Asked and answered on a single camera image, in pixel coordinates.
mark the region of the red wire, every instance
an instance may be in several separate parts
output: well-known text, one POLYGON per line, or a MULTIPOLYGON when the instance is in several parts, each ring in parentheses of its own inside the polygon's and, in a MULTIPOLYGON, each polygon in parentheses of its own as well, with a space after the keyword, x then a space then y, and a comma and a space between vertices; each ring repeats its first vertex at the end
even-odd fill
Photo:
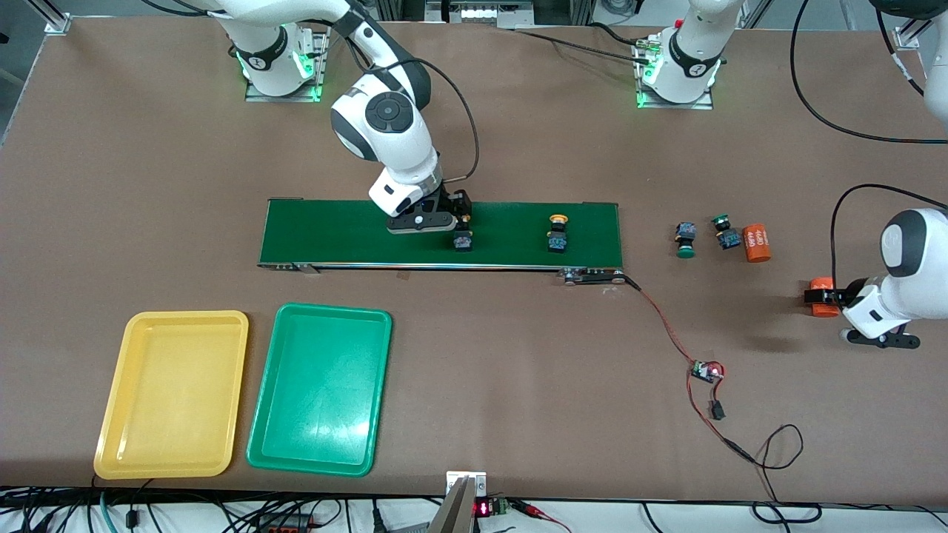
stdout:
POLYGON ((543 513, 543 514, 540 516, 540 519, 541 519, 541 520, 545 520, 545 521, 547 521, 547 522, 552 522, 552 523, 554 523, 554 524, 557 524, 557 525, 559 525, 560 527, 562 527, 563 529, 566 529, 567 531, 569 531, 570 533, 573 533, 573 530, 570 529, 570 527, 569 527, 568 525, 564 524, 563 522, 560 522, 559 520, 557 520, 557 519, 555 519, 555 518, 550 518, 550 515, 548 515, 548 514, 546 514, 546 513, 543 513))
POLYGON ((657 303, 655 303, 654 300, 651 299, 651 296, 648 296, 647 292, 645 292, 644 290, 639 290, 639 292, 642 293, 642 296, 646 297, 646 300, 648 300, 648 302, 651 303, 651 306, 655 308, 655 312, 658 313, 658 316, 662 319, 662 324, 665 325, 665 332, 668 334, 668 338, 671 339, 671 343, 675 345, 675 348, 678 349, 679 353, 681 353, 684 356, 684 358, 688 360, 690 364, 695 364, 694 358, 688 355, 688 351, 684 348, 684 345, 682 345, 682 342, 678 339, 678 335, 675 333, 675 328, 671 327, 671 322, 668 321, 668 317, 665 316, 665 313, 662 312, 662 309, 658 306, 657 303))
POLYGON ((717 435, 719 439, 724 440, 724 435, 720 434, 720 432, 718 431, 718 428, 714 427, 714 423, 712 423, 711 420, 709 420, 708 417, 705 416, 704 412, 701 410, 700 407, 698 407, 698 404, 695 402, 695 396, 691 393, 691 378, 692 378, 691 371, 688 370, 688 375, 684 379, 684 387, 688 391, 688 401, 691 402, 691 409, 695 410, 695 413, 697 413, 698 416, 701 417, 702 422, 704 422, 704 424, 707 425, 707 427, 712 432, 714 432, 714 434, 717 435))

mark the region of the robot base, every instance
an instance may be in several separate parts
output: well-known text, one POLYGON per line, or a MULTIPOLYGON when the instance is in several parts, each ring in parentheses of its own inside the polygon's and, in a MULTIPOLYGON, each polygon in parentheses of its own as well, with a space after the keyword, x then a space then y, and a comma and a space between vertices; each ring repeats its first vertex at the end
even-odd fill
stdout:
POLYGON ((326 54, 329 50, 329 36, 331 32, 331 29, 327 29, 324 33, 312 31, 311 29, 305 30, 305 34, 307 36, 311 35, 312 40, 307 39, 303 43, 303 49, 307 53, 314 54, 315 57, 312 59, 303 56, 299 57, 297 67, 300 69, 301 75, 309 75, 309 73, 312 73, 312 78, 301 85, 299 89, 285 96, 269 96, 260 92, 257 87, 253 86, 253 83, 247 81, 244 100, 271 102, 293 101, 301 103, 314 103, 322 100, 322 85, 326 79, 326 54))
POLYGON ((667 61, 662 60, 663 40, 662 34, 649 35, 647 41, 639 41, 631 47, 632 57, 643 58, 649 61, 649 64, 634 64, 632 73, 635 75, 635 102, 639 109, 697 109, 709 111, 714 109, 714 101, 711 98, 711 85, 714 84, 714 73, 711 74, 711 80, 708 83, 704 93, 695 101, 686 103, 676 103, 668 101, 658 95, 646 80, 654 80, 658 69, 667 61))
POLYGON ((900 327, 895 332, 888 332, 877 339, 867 339, 862 333, 855 329, 844 329, 839 332, 839 336, 851 344, 864 344, 875 346, 877 348, 903 348, 914 350, 921 346, 921 339, 914 335, 904 333, 904 327, 900 327))

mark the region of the metal bracket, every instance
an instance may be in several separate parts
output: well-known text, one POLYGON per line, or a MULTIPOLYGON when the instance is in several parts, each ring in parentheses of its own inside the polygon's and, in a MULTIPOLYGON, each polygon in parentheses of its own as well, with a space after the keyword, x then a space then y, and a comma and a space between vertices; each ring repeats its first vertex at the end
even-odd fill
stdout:
POLYGON ((909 19, 905 26, 896 26, 892 31, 892 44, 898 50, 918 50, 919 37, 931 26, 930 20, 909 19))
POLYGON ((739 28, 753 29, 760 25, 760 19, 764 18, 767 10, 770 9, 774 0, 759 0, 753 9, 750 9, 748 2, 744 2, 740 7, 740 18, 738 19, 739 28))
POLYGON ((475 496, 483 498, 487 496, 487 473, 486 472, 468 472, 465 470, 449 470, 445 476, 445 494, 449 494, 458 479, 471 478, 474 480, 475 496))
POLYGON ((46 24, 46 29, 43 32, 46 35, 65 35, 69 31, 69 27, 72 26, 72 15, 69 13, 63 13, 62 22, 58 22, 56 26, 53 26, 52 23, 46 24))
POLYGON ((625 283, 622 270, 617 268, 563 268, 557 276, 566 286, 625 283))
POLYGON ((293 268, 303 274, 319 274, 319 269, 309 263, 294 263, 293 268))
POLYGON ((322 84, 326 79, 326 54, 329 50, 329 35, 331 30, 326 32, 312 32, 313 39, 306 40, 303 43, 303 54, 315 53, 317 56, 313 59, 313 77, 306 83, 300 85, 300 88, 285 96, 268 96, 257 90, 250 81, 246 84, 245 101, 295 101, 301 103, 313 103, 322 99, 322 84))

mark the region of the robotic arm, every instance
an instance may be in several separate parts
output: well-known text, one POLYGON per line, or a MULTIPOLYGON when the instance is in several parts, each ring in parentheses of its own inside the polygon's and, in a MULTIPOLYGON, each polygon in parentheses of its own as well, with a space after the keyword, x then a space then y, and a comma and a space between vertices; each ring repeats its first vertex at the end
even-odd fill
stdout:
POLYGON ((869 0, 869 3, 889 15, 935 21, 939 41, 925 83, 925 107, 948 130, 948 0, 869 0))
POLYGON ((918 319, 948 319, 948 216, 902 211, 880 240, 887 275, 856 280, 844 291, 843 316, 867 339, 918 319))
POLYGON ((690 0, 680 28, 658 34, 661 53, 642 83, 674 103, 690 103, 714 82, 742 0, 690 0))
POLYGON ((270 96, 290 94, 313 76, 306 68, 304 42, 309 30, 296 22, 321 22, 362 50, 372 71, 333 104, 333 130, 350 152, 385 166, 369 196, 392 217, 392 232, 454 229, 461 215, 449 209, 457 203, 447 200, 438 153, 420 113, 431 96, 428 72, 412 62, 386 68, 413 58, 356 0, 206 0, 204 4, 225 13, 216 18, 246 74, 270 96))

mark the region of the brown table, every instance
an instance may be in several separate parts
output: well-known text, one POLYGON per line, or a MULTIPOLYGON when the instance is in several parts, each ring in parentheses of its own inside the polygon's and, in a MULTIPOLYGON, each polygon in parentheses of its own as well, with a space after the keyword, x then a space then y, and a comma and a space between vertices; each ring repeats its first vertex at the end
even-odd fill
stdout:
MULTIPOLYGON (((480 200, 621 206, 628 273, 696 358, 727 365, 720 429, 756 450, 779 424, 806 437, 772 477, 788 501, 948 504, 944 322, 914 352, 843 344, 845 321, 798 305, 829 273, 833 202, 863 181, 948 196, 944 147, 831 131, 793 94, 789 34, 739 31, 713 112, 638 110, 627 64, 482 26, 392 24, 462 87, 481 131, 480 200), (708 220, 763 222, 774 259, 717 248, 708 220), (699 224, 675 258, 675 224, 699 224)), ((600 31, 554 34, 623 51, 600 31)), ((80 19, 51 38, 0 152, 0 477, 85 485, 122 329, 139 311, 240 309, 251 319, 234 460, 160 486, 438 493, 448 469, 535 497, 759 500, 755 469, 692 412, 685 364, 641 295, 536 273, 255 267, 270 196, 364 198, 377 164, 339 144, 328 112, 357 72, 340 47, 323 104, 247 104, 210 20, 80 19), (270 328, 289 301, 394 316, 381 429, 361 479, 252 469, 243 458, 270 328)), ((801 82, 848 127, 940 136, 874 33, 807 33, 801 82)), ((446 175, 471 141, 434 81, 425 111, 446 175)), ((861 193, 841 213, 841 281, 880 271, 889 216, 861 193)), ((705 388, 696 385, 703 400, 705 388)), ((786 459, 792 439, 776 445, 786 459)))

